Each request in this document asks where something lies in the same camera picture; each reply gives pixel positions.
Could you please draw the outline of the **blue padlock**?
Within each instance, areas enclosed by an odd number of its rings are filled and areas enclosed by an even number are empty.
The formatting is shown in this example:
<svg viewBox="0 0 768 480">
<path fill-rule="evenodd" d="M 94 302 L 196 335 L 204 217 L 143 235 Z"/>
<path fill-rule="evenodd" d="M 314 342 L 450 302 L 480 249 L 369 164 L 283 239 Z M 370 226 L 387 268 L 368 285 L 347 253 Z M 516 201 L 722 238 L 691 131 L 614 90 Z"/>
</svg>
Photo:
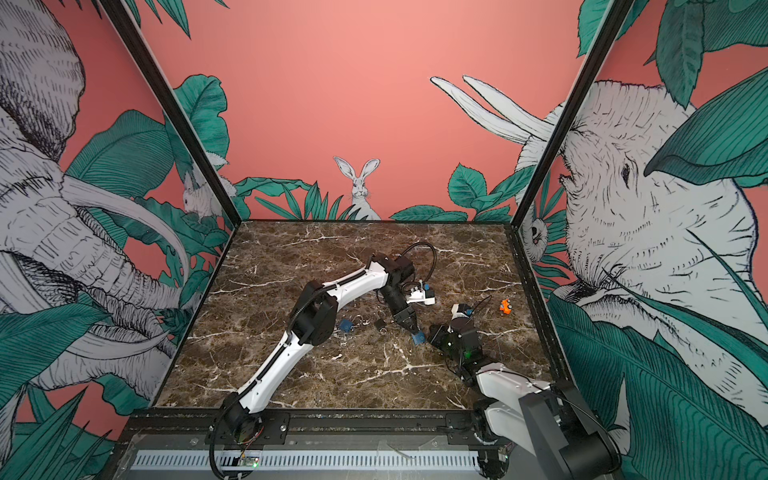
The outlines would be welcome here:
<svg viewBox="0 0 768 480">
<path fill-rule="evenodd" d="M 349 320 L 349 319 L 343 319 L 343 320 L 342 320 L 342 321 L 339 323 L 339 329 L 340 329 L 340 330 L 341 330 L 343 333 L 345 333 L 345 334 L 350 334 L 350 333 L 352 333 L 352 332 L 354 331 L 354 328 L 355 328 L 355 326 L 354 326 L 354 322 L 353 322 L 353 321 L 351 321 L 351 320 Z"/>
<path fill-rule="evenodd" d="M 426 342 L 425 334 L 421 331 L 419 331 L 416 334 L 413 334 L 412 339 L 415 345 L 421 345 Z"/>
</svg>

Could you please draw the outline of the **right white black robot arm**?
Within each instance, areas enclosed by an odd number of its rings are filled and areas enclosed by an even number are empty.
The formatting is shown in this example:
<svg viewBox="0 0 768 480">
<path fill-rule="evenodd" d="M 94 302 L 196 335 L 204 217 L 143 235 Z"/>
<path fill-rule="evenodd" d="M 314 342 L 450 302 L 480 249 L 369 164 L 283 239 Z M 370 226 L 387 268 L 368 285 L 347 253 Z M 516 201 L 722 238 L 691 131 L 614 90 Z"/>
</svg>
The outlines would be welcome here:
<svg viewBox="0 0 768 480">
<path fill-rule="evenodd" d="M 522 448 L 548 479 L 596 479 L 621 470 L 618 446 L 573 383 L 533 380 L 486 355 L 472 319 L 462 313 L 430 326 L 426 340 L 481 395 L 471 427 L 481 443 Z"/>
</svg>

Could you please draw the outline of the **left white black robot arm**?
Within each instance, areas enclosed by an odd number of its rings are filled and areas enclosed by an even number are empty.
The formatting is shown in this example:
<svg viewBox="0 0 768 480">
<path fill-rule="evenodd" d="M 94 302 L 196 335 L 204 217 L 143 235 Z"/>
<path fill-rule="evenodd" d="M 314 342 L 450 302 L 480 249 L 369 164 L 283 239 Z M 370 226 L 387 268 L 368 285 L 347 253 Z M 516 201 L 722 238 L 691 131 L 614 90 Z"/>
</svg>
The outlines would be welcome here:
<svg viewBox="0 0 768 480">
<path fill-rule="evenodd" d="M 413 335 L 419 334 L 416 312 L 401 288 L 414 272 L 413 263 L 405 256 L 375 253 L 366 266 L 344 277 L 325 283 L 308 282 L 278 345 L 237 394 L 228 397 L 223 421 L 234 430 L 256 420 L 299 360 L 330 338 L 337 314 L 370 292 L 380 293 L 397 325 Z"/>
</svg>

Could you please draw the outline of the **orange small object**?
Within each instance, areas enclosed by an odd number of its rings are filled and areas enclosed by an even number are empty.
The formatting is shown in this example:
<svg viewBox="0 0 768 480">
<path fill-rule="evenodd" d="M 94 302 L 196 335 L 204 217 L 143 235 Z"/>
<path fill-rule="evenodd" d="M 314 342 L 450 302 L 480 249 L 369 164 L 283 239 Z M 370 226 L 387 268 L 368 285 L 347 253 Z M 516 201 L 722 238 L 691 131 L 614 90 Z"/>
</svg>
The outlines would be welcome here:
<svg viewBox="0 0 768 480">
<path fill-rule="evenodd" d="M 501 301 L 501 303 L 500 303 L 500 307 L 499 307 L 499 310 L 500 310 L 500 311 L 501 311 L 503 314 L 505 314 L 505 315 L 510 315 L 510 314 L 511 314 L 511 312 L 512 312 L 512 310 L 511 310 L 511 305 L 510 305 L 510 301 L 509 301 L 508 299 L 504 299 L 504 300 L 502 300 L 502 301 Z"/>
</svg>

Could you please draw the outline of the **black front mounting rail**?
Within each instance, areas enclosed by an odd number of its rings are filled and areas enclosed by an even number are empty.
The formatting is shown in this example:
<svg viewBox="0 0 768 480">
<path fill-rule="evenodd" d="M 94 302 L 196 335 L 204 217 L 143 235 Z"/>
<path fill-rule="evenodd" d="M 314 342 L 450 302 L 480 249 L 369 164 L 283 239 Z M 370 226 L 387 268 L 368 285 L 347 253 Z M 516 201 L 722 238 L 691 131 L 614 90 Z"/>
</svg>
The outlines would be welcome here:
<svg viewBox="0 0 768 480">
<path fill-rule="evenodd" d="M 190 436 L 208 445 L 215 408 L 150 408 L 133 414 L 118 444 L 141 435 Z M 299 435 L 443 435 L 451 445 L 489 446 L 491 431 L 471 410 L 269 408 L 253 446 L 286 445 Z"/>
</svg>

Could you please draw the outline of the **right black frame post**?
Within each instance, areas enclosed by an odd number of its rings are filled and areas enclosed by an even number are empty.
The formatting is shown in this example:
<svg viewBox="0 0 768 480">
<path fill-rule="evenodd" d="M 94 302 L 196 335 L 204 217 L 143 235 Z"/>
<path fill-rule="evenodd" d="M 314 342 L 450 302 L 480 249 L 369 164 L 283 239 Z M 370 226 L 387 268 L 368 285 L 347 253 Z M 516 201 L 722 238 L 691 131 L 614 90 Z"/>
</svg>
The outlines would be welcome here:
<svg viewBox="0 0 768 480">
<path fill-rule="evenodd" d="M 564 145 L 569 129 L 583 106 L 589 89 L 595 81 L 632 5 L 633 1 L 631 0 L 616 0 L 608 4 L 607 12 L 555 125 L 554 132 L 546 144 L 546 148 L 531 177 L 531 182 L 511 221 L 513 228 L 518 229 L 522 225 L 535 195 L 544 183 L 546 174 L 557 158 L 560 148 Z"/>
</svg>

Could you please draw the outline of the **black frame post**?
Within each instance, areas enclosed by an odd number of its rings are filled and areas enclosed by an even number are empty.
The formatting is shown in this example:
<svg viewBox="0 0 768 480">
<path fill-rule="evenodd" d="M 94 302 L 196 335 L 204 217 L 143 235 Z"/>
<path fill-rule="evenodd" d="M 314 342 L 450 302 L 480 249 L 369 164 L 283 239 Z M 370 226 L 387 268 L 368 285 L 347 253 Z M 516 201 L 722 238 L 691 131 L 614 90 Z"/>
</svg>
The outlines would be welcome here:
<svg viewBox="0 0 768 480">
<path fill-rule="evenodd" d="M 241 217 L 237 212 L 230 195 L 225 191 L 217 171 L 208 160 L 202 142 L 197 136 L 188 116 L 181 107 L 175 92 L 171 88 L 165 74 L 151 49 L 141 34 L 135 19 L 123 1 L 101 0 L 98 2 L 117 31 L 120 39 L 130 53 L 134 62 L 148 83 L 153 94 L 160 103 L 171 125 L 180 137 L 195 165 L 201 170 L 204 179 L 221 204 L 225 217 L 238 228 Z"/>
<path fill-rule="evenodd" d="M 633 1 L 631 0 L 616 0 L 608 4 L 607 12 L 555 125 L 554 132 L 546 144 L 546 148 L 531 177 L 531 182 L 511 221 L 513 228 L 518 229 L 522 225 L 535 195 L 544 183 L 546 174 L 557 158 L 560 148 L 564 145 L 569 129 L 583 106 L 589 89 L 595 81 L 632 5 Z"/>
</svg>

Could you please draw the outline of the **left black frame post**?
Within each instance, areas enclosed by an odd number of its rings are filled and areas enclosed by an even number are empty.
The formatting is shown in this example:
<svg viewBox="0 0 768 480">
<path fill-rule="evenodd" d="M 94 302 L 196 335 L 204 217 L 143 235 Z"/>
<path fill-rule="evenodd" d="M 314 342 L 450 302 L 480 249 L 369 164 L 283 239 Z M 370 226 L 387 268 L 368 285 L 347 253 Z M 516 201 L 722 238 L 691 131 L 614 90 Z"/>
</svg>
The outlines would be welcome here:
<svg viewBox="0 0 768 480">
<path fill-rule="evenodd" d="M 225 191 L 217 171 L 208 160 L 202 142 L 197 136 L 188 116 L 181 107 L 175 92 L 171 88 L 165 74 L 151 49 L 141 34 L 135 19 L 123 1 L 101 0 L 98 2 L 117 31 L 120 39 L 130 53 L 134 62 L 148 83 L 153 94 L 160 103 L 171 125 L 180 137 L 195 165 L 201 170 L 204 179 L 221 204 L 225 217 L 238 228 L 241 217 L 237 212 L 230 195 Z"/>
</svg>

